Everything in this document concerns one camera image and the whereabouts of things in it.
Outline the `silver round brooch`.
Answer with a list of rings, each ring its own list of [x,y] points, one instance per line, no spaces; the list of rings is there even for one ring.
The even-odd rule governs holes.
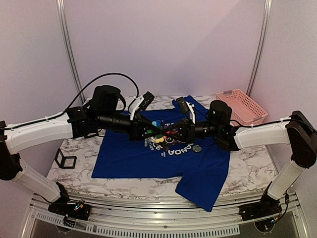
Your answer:
[[[202,150],[202,147],[201,147],[201,146],[199,146],[199,145],[194,145],[194,146],[193,146],[193,151],[194,151],[195,153],[199,153],[199,152],[201,152],[201,150]]]

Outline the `blue printed t-shirt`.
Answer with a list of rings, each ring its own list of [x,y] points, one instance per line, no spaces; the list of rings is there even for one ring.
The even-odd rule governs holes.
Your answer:
[[[230,152],[220,148],[214,138],[195,143],[165,144],[130,141],[117,115],[97,118],[106,126],[92,173],[96,179],[169,179],[180,177],[176,193],[210,212],[228,175]],[[195,153],[193,146],[202,147]]]

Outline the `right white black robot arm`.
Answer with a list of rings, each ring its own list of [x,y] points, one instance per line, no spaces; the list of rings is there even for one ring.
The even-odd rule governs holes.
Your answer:
[[[317,131],[300,111],[294,111],[287,118],[250,126],[232,126],[231,114],[232,109],[225,102],[214,100],[210,103],[205,121],[182,119],[164,128],[161,133],[185,143],[213,136],[216,144],[226,151],[289,144],[291,161],[268,185],[263,200],[256,206],[260,216],[267,216],[275,209],[274,200],[279,200],[300,174],[317,161]]]

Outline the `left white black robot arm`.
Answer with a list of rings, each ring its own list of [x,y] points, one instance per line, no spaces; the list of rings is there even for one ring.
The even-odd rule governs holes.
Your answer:
[[[25,124],[0,123],[0,178],[13,181],[42,196],[63,215],[70,215],[73,203],[64,186],[53,182],[26,164],[20,151],[51,141],[68,138],[93,137],[99,129],[126,133],[131,140],[142,140],[159,133],[152,123],[139,113],[153,101],[150,92],[137,96],[129,113],[117,109],[125,102],[121,91],[110,85],[95,88],[93,97],[81,107],[66,109],[52,117]]]

